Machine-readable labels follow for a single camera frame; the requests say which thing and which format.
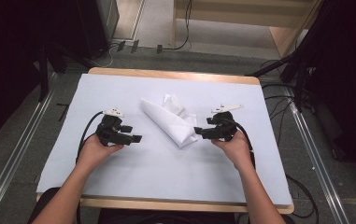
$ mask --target folded fabric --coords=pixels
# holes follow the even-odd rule
[[[179,147],[185,147],[197,140],[194,131],[195,115],[186,115],[181,101],[175,95],[166,95],[164,107],[141,99],[143,111],[171,137]]]

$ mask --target black equipment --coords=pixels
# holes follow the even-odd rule
[[[256,162],[254,159],[253,147],[250,143],[249,137],[245,129],[237,122],[234,121],[233,115],[229,112],[217,113],[213,116],[213,118],[206,119],[208,124],[216,125],[215,128],[203,129],[199,127],[194,127],[196,134],[201,134],[204,139],[221,139],[229,142],[233,139],[234,134],[237,129],[241,130],[241,132],[245,135],[248,140],[250,159],[253,164],[253,167],[256,168]]]
[[[105,147],[111,144],[126,145],[131,143],[139,143],[142,139],[141,135],[128,135],[124,133],[130,133],[131,126],[121,125],[122,120],[118,117],[104,115],[102,122],[96,129],[96,134],[99,137],[102,145]]]

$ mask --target wooden desk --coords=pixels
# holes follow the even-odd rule
[[[189,0],[175,0],[176,19],[185,19]],[[191,20],[269,26],[279,55],[284,57],[317,15],[321,0],[192,0]]]
[[[239,84],[260,85],[256,77],[223,76],[185,72],[163,72],[150,70],[93,68],[89,74],[114,75],[126,77],[158,77],[186,80],[203,80],[211,82],[227,82]],[[247,212],[243,203],[199,203],[179,200],[143,200],[122,197],[83,197],[81,205],[106,208],[127,209],[153,209],[153,210],[175,210],[175,211],[208,211],[208,212]],[[294,205],[279,206],[278,211],[289,214]]]

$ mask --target hand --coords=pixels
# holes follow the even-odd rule
[[[241,131],[236,131],[233,139],[229,142],[212,139],[212,144],[224,151],[236,169],[241,165],[251,164],[248,140]]]
[[[96,167],[102,164],[108,156],[123,147],[123,145],[104,147],[99,141],[98,136],[93,134],[87,141],[85,141],[76,166],[84,169],[84,171],[87,171],[90,174]]]

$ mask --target gray carpet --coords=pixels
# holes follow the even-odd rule
[[[155,49],[139,49],[134,54],[130,53],[129,48],[118,53],[113,51],[114,62],[111,67],[241,75],[258,70],[264,62],[260,59],[236,56],[176,51],[156,54],[155,51]],[[97,62],[107,64],[108,60],[109,58],[105,56],[98,59]],[[48,110],[37,128],[4,199],[0,203],[0,223],[25,223],[36,204],[37,181],[63,125],[63,121],[59,121],[59,119],[64,112],[64,107],[57,104],[70,103],[80,75],[87,72],[87,69],[83,66],[68,60],[67,62],[67,71],[59,76]],[[262,78],[261,81],[275,79],[277,74],[278,72],[274,71],[270,78]],[[283,94],[283,91],[279,87],[264,89],[264,96],[280,94]],[[28,95],[21,107],[0,131],[0,173],[35,110],[38,95],[39,89]],[[279,100],[271,99],[267,101],[269,112],[273,110]],[[283,109],[285,105],[286,102],[281,103],[278,110]],[[305,109],[304,115],[319,147],[320,154],[344,202],[349,219],[351,223],[356,223],[356,163],[335,161],[317,118],[307,109]],[[279,134],[281,116],[282,113],[272,120],[276,138]],[[290,110],[284,116],[279,150],[286,173],[302,182],[314,196],[320,211],[320,223],[334,223],[329,204],[316,173],[312,169],[313,165]],[[292,182],[290,182],[290,190],[295,204],[295,213],[299,215],[310,213],[312,210],[311,203],[306,195]],[[83,223],[96,223],[98,212],[99,209],[97,208],[84,208],[82,212]],[[296,223],[315,223],[314,215],[305,219],[298,217],[293,217],[293,219]]]

